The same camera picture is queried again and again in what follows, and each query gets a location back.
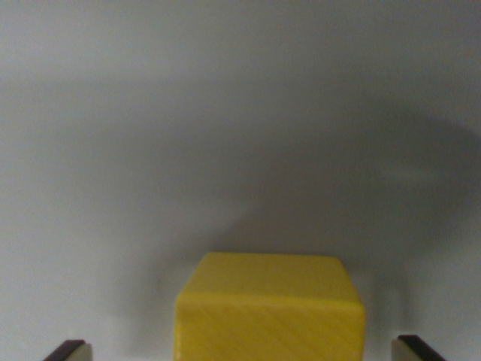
white surface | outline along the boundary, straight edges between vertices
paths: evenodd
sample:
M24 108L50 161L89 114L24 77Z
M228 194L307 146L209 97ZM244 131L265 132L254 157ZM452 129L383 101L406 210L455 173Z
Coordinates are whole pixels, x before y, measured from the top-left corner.
M367 96L479 134L481 5L5 2L0 24L2 359L41 359L65 338L96 361L168 359L174 296L205 251L293 244L349 261L371 315L366 359L387 359L406 328L447 359L479 359L476 209L412 257L403 232L419 224L389 222L403 199L387 197L379 237L358 241L354 216L319 222L331 209L314 195L319 144L383 116ZM403 167L383 169L436 178ZM352 232L322 243L328 220ZM416 322L396 326L404 296Z

yellow cube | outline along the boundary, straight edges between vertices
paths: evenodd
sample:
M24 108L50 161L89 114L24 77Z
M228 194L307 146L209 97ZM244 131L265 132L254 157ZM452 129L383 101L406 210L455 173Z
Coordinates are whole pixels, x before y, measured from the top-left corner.
M209 253L177 297L176 361L359 361L365 310L339 259Z

block front face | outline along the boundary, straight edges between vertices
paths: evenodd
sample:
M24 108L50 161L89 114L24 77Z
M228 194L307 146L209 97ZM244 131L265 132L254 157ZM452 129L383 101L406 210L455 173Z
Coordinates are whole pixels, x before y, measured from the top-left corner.
M175 360L362 359L365 312L336 259L213 255L199 265L177 299ZM242 258L252 262L242 262ZM219 262L220 259L231 262ZM291 278L273 284L273 275L285 267L291 269ZM319 273L334 275L337 283L330 279L321 286L312 285L319 282L314 277ZM226 285L226 275L233 274L234 281ZM294 284L293 276L305 274L310 282L300 280ZM250 282L253 275L257 281Z

gray background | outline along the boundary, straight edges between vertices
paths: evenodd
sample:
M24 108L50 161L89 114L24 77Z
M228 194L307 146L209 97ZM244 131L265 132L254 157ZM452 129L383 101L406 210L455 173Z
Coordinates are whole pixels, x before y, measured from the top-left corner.
M365 359L479 359L481 5L0 10L3 359L170 359L209 250L339 256Z

